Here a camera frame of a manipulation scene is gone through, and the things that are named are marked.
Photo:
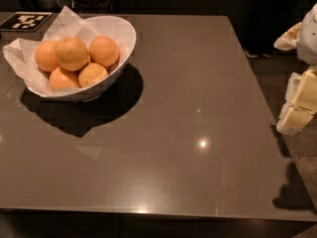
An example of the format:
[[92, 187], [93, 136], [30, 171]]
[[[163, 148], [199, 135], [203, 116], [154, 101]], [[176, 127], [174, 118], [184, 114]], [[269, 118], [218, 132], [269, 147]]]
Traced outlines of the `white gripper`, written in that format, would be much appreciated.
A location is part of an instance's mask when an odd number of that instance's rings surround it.
[[[300, 60], [317, 63], [317, 4], [299, 22], [276, 39], [273, 46], [281, 51], [295, 50]], [[286, 87], [285, 103], [279, 113], [276, 130], [293, 136], [301, 132], [317, 114], [317, 70], [294, 72]]]

